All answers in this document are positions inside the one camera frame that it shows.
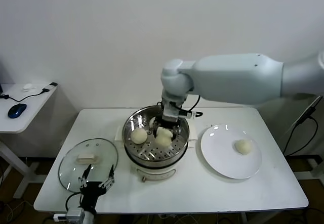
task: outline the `white wall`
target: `white wall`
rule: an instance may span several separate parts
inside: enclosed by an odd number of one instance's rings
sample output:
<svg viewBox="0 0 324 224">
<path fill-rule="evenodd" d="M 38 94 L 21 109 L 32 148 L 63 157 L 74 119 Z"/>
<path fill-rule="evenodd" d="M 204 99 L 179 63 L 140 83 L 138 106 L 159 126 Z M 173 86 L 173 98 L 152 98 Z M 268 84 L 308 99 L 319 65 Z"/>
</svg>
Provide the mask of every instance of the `white wall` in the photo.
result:
<svg viewBox="0 0 324 224">
<path fill-rule="evenodd" d="M 159 74 L 170 59 L 255 52 L 293 61 L 323 49 L 323 4 L 324 0 L 0 0 L 0 58 L 5 81 L 60 84 L 64 100 L 56 104 L 69 105 L 66 112 L 73 113 L 46 128 L 56 135 L 51 144 L 58 146 L 64 138 L 62 128 L 67 128 L 63 125 L 82 108 L 156 103 Z M 287 104 L 291 107 L 283 117 Z M 306 104 L 278 100 L 261 106 L 260 112 L 274 135 L 280 135 Z M 199 106 L 224 105 L 203 101 Z M 61 110 L 56 107 L 54 113 Z M 24 154 L 21 139 L 6 139 Z M 43 140 L 30 141 L 38 150 L 28 155 L 55 155 L 59 148 L 45 153 Z"/>
</svg>

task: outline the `computer mouse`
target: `computer mouse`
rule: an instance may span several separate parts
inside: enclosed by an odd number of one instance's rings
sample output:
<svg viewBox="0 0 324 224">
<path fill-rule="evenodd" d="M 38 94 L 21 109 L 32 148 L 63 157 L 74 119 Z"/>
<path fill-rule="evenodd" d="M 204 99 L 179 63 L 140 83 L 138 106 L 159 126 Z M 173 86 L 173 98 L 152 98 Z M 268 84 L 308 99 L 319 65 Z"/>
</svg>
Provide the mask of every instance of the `computer mouse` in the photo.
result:
<svg viewBox="0 0 324 224">
<path fill-rule="evenodd" d="M 27 104 L 16 104 L 8 111 L 8 117 L 11 119 L 18 118 L 27 108 Z"/>
</svg>

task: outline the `cable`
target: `cable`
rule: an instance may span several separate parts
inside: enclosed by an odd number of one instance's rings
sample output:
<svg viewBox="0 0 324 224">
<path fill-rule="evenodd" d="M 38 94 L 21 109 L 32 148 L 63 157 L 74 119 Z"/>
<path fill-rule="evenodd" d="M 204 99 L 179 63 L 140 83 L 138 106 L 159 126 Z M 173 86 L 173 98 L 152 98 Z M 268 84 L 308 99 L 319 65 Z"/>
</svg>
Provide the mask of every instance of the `cable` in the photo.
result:
<svg viewBox="0 0 324 224">
<path fill-rule="evenodd" d="M 70 200 L 73 196 L 78 195 L 78 194 L 81 194 L 81 192 L 73 193 L 73 194 L 71 194 L 69 197 L 67 197 L 67 199 L 66 199 L 66 201 L 65 201 L 65 209 L 66 209 L 66 211 L 69 210 L 69 208 L 68 208 L 68 206 L 67 206 L 67 204 L 69 203 L 69 200 Z"/>
<path fill-rule="evenodd" d="M 143 217 L 143 215 L 141 215 L 141 216 L 140 216 L 136 221 L 134 221 L 133 224 L 138 223 L 138 221 L 139 221 L 140 219 L 142 219 L 142 217 Z"/>
<path fill-rule="evenodd" d="M 309 140 L 309 141 L 308 141 L 308 142 L 307 142 L 303 147 L 301 147 L 301 148 L 298 149 L 297 151 L 295 151 L 295 152 L 293 152 L 293 153 L 291 153 L 291 154 L 289 154 L 289 155 L 287 155 L 287 156 L 291 156 L 291 155 L 293 155 L 293 154 L 295 154 L 295 153 L 297 153 L 297 152 L 303 150 L 305 147 L 307 147 L 307 146 L 311 143 L 311 141 L 312 141 L 312 140 L 314 139 L 314 137 L 316 136 L 316 133 L 317 133 L 317 130 L 318 130 L 318 123 L 317 123 L 316 119 L 314 119 L 312 116 L 309 116 L 308 118 L 311 119 L 311 120 L 313 120 L 313 121 L 315 122 L 315 124 L 316 124 L 316 129 L 315 129 L 315 132 L 314 132 L 313 136 L 310 138 L 310 140 Z"/>
<path fill-rule="evenodd" d="M 24 101 L 25 99 L 28 99 L 28 98 L 30 98 L 30 97 L 34 97 L 34 96 L 41 95 L 41 94 L 43 94 L 43 93 L 45 93 L 45 92 L 46 92 L 46 91 L 42 90 L 39 94 L 29 95 L 29 96 L 24 97 L 24 98 L 21 99 L 21 100 L 14 99 L 14 98 L 10 97 L 8 94 L 0 95 L 0 98 L 3 98 L 3 99 L 12 99 L 13 101 L 19 103 L 19 102 L 21 102 L 21 101 Z"/>
<path fill-rule="evenodd" d="M 197 102 L 189 109 L 189 111 L 193 110 L 197 106 L 199 100 L 200 100 L 200 95 L 198 96 Z"/>
<path fill-rule="evenodd" d="M 316 102 L 316 104 L 313 106 L 313 108 L 315 108 L 317 105 L 318 105 L 318 103 L 322 100 L 322 96 L 318 96 L 316 99 L 314 99 L 313 100 L 313 102 L 311 103 L 311 104 L 309 104 L 308 106 L 307 106 L 307 108 L 303 111 L 303 113 L 301 113 L 300 115 L 299 115 L 299 117 L 295 120 L 295 122 L 294 123 L 292 123 L 291 124 L 291 126 L 281 135 L 281 137 L 279 137 L 279 139 L 278 139 L 278 142 L 289 132 L 289 130 L 291 130 L 291 128 L 293 128 L 294 126 L 295 126 L 295 124 L 301 119 L 301 117 L 309 110 L 309 108 L 311 108 L 312 107 L 312 105 Z"/>
<path fill-rule="evenodd" d="M 321 210 L 316 209 L 316 208 L 306 208 L 305 213 L 307 213 L 307 211 L 309 211 L 309 210 L 316 210 L 316 211 L 318 211 L 318 212 L 320 212 L 320 213 L 322 213 L 324 215 L 324 211 L 321 211 Z"/>
<path fill-rule="evenodd" d="M 192 114 L 192 111 L 190 110 L 185 110 L 185 109 L 182 109 L 182 108 L 179 108 L 174 102 L 170 102 L 170 104 L 175 107 L 177 110 L 179 111 L 182 111 L 182 112 L 185 112 L 185 113 L 191 113 Z M 203 115 L 202 112 L 196 112 L 195 116 L 198 118 L 198 117 L 201 117 Z"/>
<path fill-rule="evenodd" d="M 183 218 L 186 218 L 186 217 L 189 217 L 189 216 L 194 220 L 194 223 L 195 223 L 195 224 L 199 224 L 198 221 L 197 221 L 197 220 L 196 220 L 192 215 L 185 215 L 185 216 L 183 216 L 183 217 L 178 217 L 178 216 L 177 216 L 178 220 L 177 220 L 174 224 L 177 224 L 178 222 L 181 222 L 181 223 L 183 223 L 183 224 L 186 224 L 186 223 L 184 223 L 184 222 L 182 221 L 182 219 L 183 219 Z"/>
<path fill-rule="evenodd" d="M 24 101 L 25 99 L 30 98 L 30 97 L 34 97 L 34 96 L 41 95 L 41 94 L 43 94 L 43 93 L 47 93 L 47 92 L 49 92 L 52 88 L 54 88 L 54 87 L 56 87 L 56 86 L 57 86 L 57 83 L 52 82 L 52 83 L 50 83 L 49 85 L 47 85 L 46 87 L 44 87 L 44 88 L 42 89 L 42 91 L 41 91 L 39 94 L 29 95 L 29 96 L 26 96 L 26 97 L 22 98 L 21 100 L 14 99 L 14 98 L 10 97 L 9 94 L 2 94 L 2 95 L 0 95 L 0 99 L 12 99 L 13 101 L 19 103 L 19 102 L 21 102 L 21 101 Z"/>
<path fill-rule="evenodd" d="M 0 170 L 1 170 L 1 182 L 0 182 L 0 188 L 2 187 L 2 184 L 4 183 L 4 177 L 5 177 L 5 172 L 4 169 L 0 165 Z"/>
<path fill-rule="evenodd" d="M 155 215 L 152 216 L 152 220 L 151 220 L 150 224 L 153 224 L 154 217 L 155 217 Z"/>
<path fill-rule="evenodd" d="M 298 126 L 298 125 L 295 124 L 295 126 L 294 126 L 292 132 L 290 132 L 290 136 L 289 136 L 289 138 L 288 138 L 288 141 L 287 141 L 287 143 L 286 143 L 286 145 L 285 145 L 285 149 L 283 150 L 282 154 L 285 154 L 285 152 L 286 152 L 286 150 L 287 150 L 287 147 L 288 147 L 288 144 L 289 144 L 289 142 L 290 142 L 290 139 L 292 138 L 292 136 L 293 136 L 293 134 L 294 134 L 294 131 L 295 131 L 295 129 L 297 128 L 297 126 Z"/>
<path fill-rule="evenodd" d="M 43 221 L 42 224 L 45 224 L 48 220 L 53 220 L 53 215 L 46 217 Z"/>
<path fill-rule="evenodd" d="M 228 222 L 231 223 L 231 224 L 234 224 L 234 222 L 232 222 L 232 221 L 231 221 L 230 219 L 228 219 L 227 217 L 223 217 L 223 218 L 221 218 L 221 219 L 219 220 L 218 223 L 221 223 L 221 222 L 224 221 L 224 220 L 228 221 Z"/>
<path fill-rule="evenodd" d="M 9 212 L 9 214 L 8 214 L 8 216 L 7 216 L 7 224 L 8 223 L 12 223 L 14 220 L 16 220 L 21 214 L 22 214 L 22 212 L 24 211 L 24 209 L 25 209 L 25 203 L 27 203 L 29 206 L 31 206 L 31 207 L 33 207 L 33 205 L 32 204 L 30 204 L 28 201 L 26 201 L 26 200 L 23 200 L 19 205 L 17 205 L 15 208 L 11 208 L 10 207 L 10 205 L 9 204 L 5 204 L 9 209 L 10 209 L 10 212 Z M 23 208 L 22 208 L 22 210 L 20 211 L 20 213 L 14 218 L 14 211 L 19 207 L 19 206 L 21 206 L 23 204 Z"/>
</svg>

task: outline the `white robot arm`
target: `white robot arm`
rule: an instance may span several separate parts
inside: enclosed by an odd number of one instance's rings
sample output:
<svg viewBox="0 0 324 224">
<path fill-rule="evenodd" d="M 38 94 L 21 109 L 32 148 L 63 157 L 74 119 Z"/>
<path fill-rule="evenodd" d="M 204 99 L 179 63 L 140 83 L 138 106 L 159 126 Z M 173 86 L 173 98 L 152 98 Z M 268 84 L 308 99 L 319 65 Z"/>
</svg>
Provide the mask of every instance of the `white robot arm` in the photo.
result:
<svg viewBox="0 0 324 224">
<path fill-rule="evenodd" d="M 259 104 L 297 93 L 324 94 L 324 52 L 295 63 L 265 55 L 172 60 L 163 68 L 163 119 L 176 122 L 188 94 L 211 101 Z"/>
</svg>

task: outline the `white table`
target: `white table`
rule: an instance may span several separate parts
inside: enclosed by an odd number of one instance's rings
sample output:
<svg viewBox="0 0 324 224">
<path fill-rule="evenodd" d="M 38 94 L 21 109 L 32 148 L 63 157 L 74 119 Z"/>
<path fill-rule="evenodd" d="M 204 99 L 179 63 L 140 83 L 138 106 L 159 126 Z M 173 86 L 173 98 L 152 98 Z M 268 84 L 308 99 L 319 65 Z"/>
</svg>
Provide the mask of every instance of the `white table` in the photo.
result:
<svg viewBox="0 0 324 224">
<path fill-rule="evenodd" d="M 205 162 L 197 141 L 180 160 L 180 169 L 177 167 L 178 171 L 173 177 L 165 181 L 143 183 L 131 173 L 131 161 L 122 143 L 115 142 L 119 153 L 116 183 L 107 194 L 99 197 L 96 206 L 98 213 L 246 212 L 303 208 L 308 205 L 303 190 L 256 109 L 199 110 L 204 115 L 194 121 L 198 135 L 211 125 L 228 123 L 254 137 L 262 152 L 260 171 L 248 180 L 224 178 Z M 71 193 L 60 185 L 58 168 L 66 152 L 89 138 L 113 141 L 118 126 L 135 111 L 82 110 L 38 194 L 34 208 L 38 211 L 64 212 L 65 200 Z M 70 200 L 69 206 L 73 205 L 78 206 L 78 196 Z M 264 220 L 256 217 L 251 223 Z"/>
<path fill-rule="evenodd" d="M 23 92 L 22 88 L 24 84 L 2 84 L 3 94 L 8 94 L 10 97 L 20 100 L 28 95 L 38 94 L 48 84 L 33 84 L 34 89 L 29 92 Z M 35 118 L 36 114 L 53 94 L 56 87 L 47 93 L 30 97 L 21 103 L 27 104 L 25 111 L 16 119 L 10 119 L 8 117 L 9 109 L 18 104 L 12 99 L 0 99 L 0 133 L 21 133 L 29 126 L 31 121 Z M 8 163 L 9 167 L 4 172 L 3 178 L 5 179 L 9 174 L 10 170 L 15 168 L 22 175 L 23 180 L 20 182 L 17 188 L 14 198 L 21 198 L 25 189 L 29 183 L 43 183 L 46 175 L 36 175 L 34 171 L 38 167 L 38 163 L 34 162 L 28 167 L 23 161 L 21 161 L 4 143 L 0 142 L 0 156 L 4 158 Z"/>
</svg>

